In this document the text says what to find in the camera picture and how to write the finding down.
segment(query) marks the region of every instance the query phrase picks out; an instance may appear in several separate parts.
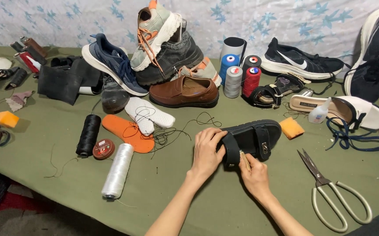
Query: black nike sneaker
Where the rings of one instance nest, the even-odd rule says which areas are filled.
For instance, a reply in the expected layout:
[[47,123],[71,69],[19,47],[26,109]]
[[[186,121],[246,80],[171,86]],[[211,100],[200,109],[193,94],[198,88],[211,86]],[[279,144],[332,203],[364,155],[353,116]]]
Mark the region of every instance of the black nike sneaker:
[[334,78],[344,67],[337,58],[320,57],[296,47],[280,45],[276,38],[271,40],[268,50],[261,57],[261,67],[274,73],[296,73],[303,78],[320,80]]
[[373,103],[379,99],[379,9],[362,27],[361,47],[359,60],[344,76],[344,90]]
[[191,35],[185,31],[182,33],[182,39],[179,42],[174,42],[172,37],[171,40],[161,45],[161,51],[156,56],[160,67],[151,63],[144,70],[136,72],[137,83],[140,85],[165,83],[170,81],[182,66],[192,68],[198,65],[203,58],[203,52],[195,44]]

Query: floral fabric backdrop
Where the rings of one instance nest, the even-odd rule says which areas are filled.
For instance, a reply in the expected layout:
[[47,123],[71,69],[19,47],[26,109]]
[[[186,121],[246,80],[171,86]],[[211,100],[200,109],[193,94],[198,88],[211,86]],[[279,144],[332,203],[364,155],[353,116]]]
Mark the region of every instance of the floral fabric backdrop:
[[[248,41],[247,53],[262,55],[276,37],[320,56],[351,64],[361,26],[379,8],[362,0],[159,0],[187,20],[187,30],[206,56],[220,56],[223,39]],[[89,36],[108,40],[133,52],[137,46],[137,14],[149,0],[0,0],[0,45],[20,36],[41,45],[82,47]]]

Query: green tablecloth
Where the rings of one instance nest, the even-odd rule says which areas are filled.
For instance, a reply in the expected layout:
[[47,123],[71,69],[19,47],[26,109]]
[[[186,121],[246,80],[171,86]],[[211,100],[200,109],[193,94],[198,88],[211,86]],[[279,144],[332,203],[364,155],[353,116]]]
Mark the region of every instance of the green tablecloth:
[[[14,50],[0,47],[0,56],[12,58]],[[79,55],[80,49],[52,48],[54,55]],[[212,60],[216,69],[218,61]],[[262,75],[260,84],[272,83],[274,78]],[[322,90],[327,83],[314,83],[309,87]],[[12,91],[2,91],[0,100],[11,95]],[[37,80],[30,77],[15,89],[15,92],[36,90]],[[248,105],[243,99],[229,99],[220,89],[218,105],[212,109],[159,107],[176,118],[174,127],[182,129],[185,124],[206,111],[222,127],[230,127],[260,119],[282,121],[287,111],[279,109],[260,109]],[[341,86],[334,84],[325,95],[328,97],[343,94]],[[118,201],[104,201],[102,186],[112,164],[110,160],[98,161],[93,157],[71,161],[83,127],[85,117],[99,96],[80,95],[74,106],[34,94],[28,104],[15,114],[22,120],[12,129],[12,139],[5,147],[0,147],[0,173],[37,191],[38,193],[91,216],[109,227],[131,236],[143,235],[157,216],[172,199],[192,164],[194,136],[212,125],[198,125],[192,121],[185,128],[190,137],[183,134],[171,145],[152,154],[134,153],[129,176],[125,183],[120,201],[136,208],[130,208]],[[0,111],[9,106],[0,103]],[[101,105],[94,111],[102,118],[106,115]],[[117,114],[131,121],[121,111]],[[312,209],[311,190],[315,180],[305,167],[296,149],[305,148],[313,158],[322,174],[333,181],[341,181],[358,190],[370,203],[374,215],[379,214],[379,152],[360,152],[344,150],[338,144],[325,151],[331,142],[331,133],[325,123],[310,124],[307,118],[299,117],[297,122],[306,130],[305,134],[289,141],[284,135],[272,150],[266,162],[270,175],[272,192],[281,204],[304,227],[315,235],[339,235],[326,228]],[[173,140],[178,133],[169,137]],[[101,127],[98,139],[109,138],[116,145],[121,139]],[[54,146],[52,163],[58,168],[58,178],[44,178],[54,175],[56,168],[50,163],[51,148]],[[374,143],[357,143],[360,147],[370,147]],[[349,231],[358,228],[356,223],[336,200],[335,195],[325,186],[327,193],[345,215]],[[364,218],[365,211],[360,202],[351,194],[341,190],[350,206]],[[323,215],[335,226],[341,226],[339,219],[328,204],[318,195],[318,205]],[[225,172],[220,165],[212,180],[205,185],[192,202],[187,219],[182,228],[182,236],[258,236],[276,235],[276,225],[268,214],[252,201],[244,192],[240,179],[235,172]]]

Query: hand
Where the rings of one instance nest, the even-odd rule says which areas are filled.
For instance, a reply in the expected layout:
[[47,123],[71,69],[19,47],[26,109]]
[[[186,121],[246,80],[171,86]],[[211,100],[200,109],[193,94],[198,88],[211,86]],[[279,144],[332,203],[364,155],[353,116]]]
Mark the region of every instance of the hand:
[[227,131],[218,128],[207,128],[195,136],[194,162],[188,174],[203,182],[214,173],[223,159],[226,150],[222,145],[216,153],[216,147]]
[[242,180],[248,191],[262,204],[272,196],[268,183],[267,165],[249,153],[245,156],[251,165],[251,170],[248,170],[245,161],[241,158],[239,168],[241,169]]

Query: white glue bottle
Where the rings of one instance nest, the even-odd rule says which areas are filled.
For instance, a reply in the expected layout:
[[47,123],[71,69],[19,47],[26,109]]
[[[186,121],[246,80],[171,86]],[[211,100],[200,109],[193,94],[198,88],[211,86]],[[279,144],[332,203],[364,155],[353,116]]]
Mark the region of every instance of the white glue bottle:
[[315,107],[308,115],[308,120],[313,124],[320,124],[325,120],[328,115],[328,107],[331,103],[331,98],[329,97],[322,105]]

